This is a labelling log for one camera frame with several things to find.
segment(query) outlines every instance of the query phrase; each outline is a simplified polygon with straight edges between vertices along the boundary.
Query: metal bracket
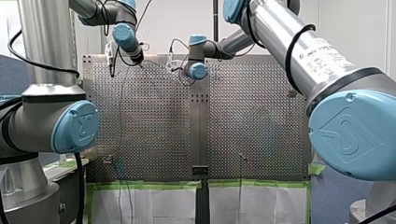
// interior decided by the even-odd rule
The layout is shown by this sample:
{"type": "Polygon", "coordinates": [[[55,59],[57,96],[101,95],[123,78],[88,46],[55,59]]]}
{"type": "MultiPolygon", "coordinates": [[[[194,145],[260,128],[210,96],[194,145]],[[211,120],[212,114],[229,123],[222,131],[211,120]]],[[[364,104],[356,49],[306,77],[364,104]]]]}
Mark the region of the metal bracket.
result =
{"type": "Polygon", "coordinates": [[[208,166],[192,166],[192,174],[193,175],[208,175],[209,167],[208,166]]]}

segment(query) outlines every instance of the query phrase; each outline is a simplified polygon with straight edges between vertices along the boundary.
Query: white paper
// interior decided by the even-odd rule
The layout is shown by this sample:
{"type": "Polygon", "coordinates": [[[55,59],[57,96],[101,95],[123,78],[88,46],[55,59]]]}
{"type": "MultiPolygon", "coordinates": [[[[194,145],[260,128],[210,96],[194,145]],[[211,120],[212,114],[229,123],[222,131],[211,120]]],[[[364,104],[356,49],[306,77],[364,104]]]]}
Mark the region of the white paper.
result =
{"type": "Polygon", "coordinates": [[[93,194],[92,224],[195,224],[196,189],[149,190],[130,189],[100,190],[93,194]]]}
{"type": "Polygon", "coordinates": [[[305,224],[306,189],[243,186],[210,189],[210,218],[216,224],[305,224]]]}

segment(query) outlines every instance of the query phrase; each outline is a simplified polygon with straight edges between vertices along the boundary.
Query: pegboard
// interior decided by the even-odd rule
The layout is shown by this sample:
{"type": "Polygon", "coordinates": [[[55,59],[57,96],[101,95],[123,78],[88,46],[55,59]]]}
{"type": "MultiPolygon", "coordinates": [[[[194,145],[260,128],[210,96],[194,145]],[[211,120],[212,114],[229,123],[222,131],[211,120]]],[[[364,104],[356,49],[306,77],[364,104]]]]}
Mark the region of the pegboard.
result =
{"type": "Polygon", "coordinates": [[[164,70],[166,55],[148,60],[120,62],[110,77],[104,55],[84,58],[84,90],[101,115],[90,182],[189,180],[193,165],[208,165],[210,178],[307,176],[304,99],[271,56],[208,61],[210,78],[191,87],[164,70]]]}
{"type": "Polygon", "coordinates": [[[209,178],[304,179],[310,161],[304,97],[275,59],[209,65],[209,178]]]}

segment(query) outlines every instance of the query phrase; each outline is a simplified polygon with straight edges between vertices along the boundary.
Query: light blue end cap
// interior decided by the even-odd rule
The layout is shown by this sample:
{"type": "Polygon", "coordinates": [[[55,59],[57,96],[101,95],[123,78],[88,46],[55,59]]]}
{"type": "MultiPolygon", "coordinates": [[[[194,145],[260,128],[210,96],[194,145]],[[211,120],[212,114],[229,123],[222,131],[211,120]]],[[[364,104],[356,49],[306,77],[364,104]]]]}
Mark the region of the light blue end cap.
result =
{"type": "Polygon", "coordinates": [[[309,119],[311,143],[332,168],[363,180],[396,180],[396,97],[341,91],[309,119]]]}
{"type": "Polygon", "coordinates": [[[125,51],[134,49],[136,41],[134,30],[127,23],[119,23],[114,27],[113,38],[125,51]]]}
{"type": "Polygon", "coordinates": [[[224,0],[223,17],[229,23],[240,21],[245,0],[224,0]]]}
{"type": "Polygon", "coordinates": [[[190,45],[197,45],[206,41],[206,35],[190,35],[190,45]]]}
{"type": "Polygon", "coordinates": [[[135,0],[121,0],[121,2],[128,4],[134,11],[136,11],[136,1],[135,0]]]}
{"type": "Polygon", "coordinates": [[[195,63],[190,67],[190,76],[192,79],[201,80],[206,75],[206,66],[203,63],[195,63]]]}
{"type": "Polygon", "coordinates": [[[78,101],[59,117],[52,131],[52,150],[59,154],[83,151],[95,139],[98,128],[96,106],[89,101],[78,101]]]}

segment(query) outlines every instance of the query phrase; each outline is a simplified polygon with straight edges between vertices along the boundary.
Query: metal pole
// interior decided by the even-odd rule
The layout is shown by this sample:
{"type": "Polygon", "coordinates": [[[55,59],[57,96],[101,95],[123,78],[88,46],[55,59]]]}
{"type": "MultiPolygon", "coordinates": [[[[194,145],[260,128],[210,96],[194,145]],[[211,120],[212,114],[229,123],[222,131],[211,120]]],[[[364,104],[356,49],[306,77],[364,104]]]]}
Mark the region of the metal pole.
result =
{"type": "MultiPolygon", "coordinates": [[[[285,58],[291,40],[305,27],[305,24],[277,0],[254,0],[250,3],[250,8],[254,35],[268,48],[280,65],[285,67],[285,58]]],[[[244,18],[242,26],[248,32],[247,18],[244,18]]],[[[301,35],[291,56],[292,77],[306,97],[317,95],[336,80],[351,74],[356,69],[354,64],[347,62],[336,49],[324,39],[318,38],[313,31],[301,35]],[[308,52],[317,55],[309,60],[318,61],[309,61],[308,57],[305,57],[308,52]],[[323,65],[320,68],[326,70],[315,71],[320,65],[323,65]]]]}
{"type": "Polygon", "coordinates": [[[213,0],[213,39],[219,41],[219,0],[213,0]]]}
{"type": "MultiPolygon", "coordinates": [[[[76,70],[68,1],[20,0],[26,57],[57,68],[76,70]]],[[[31,85],[23,96],[82,95],[76,76],[30,66],[31,85]]]]}

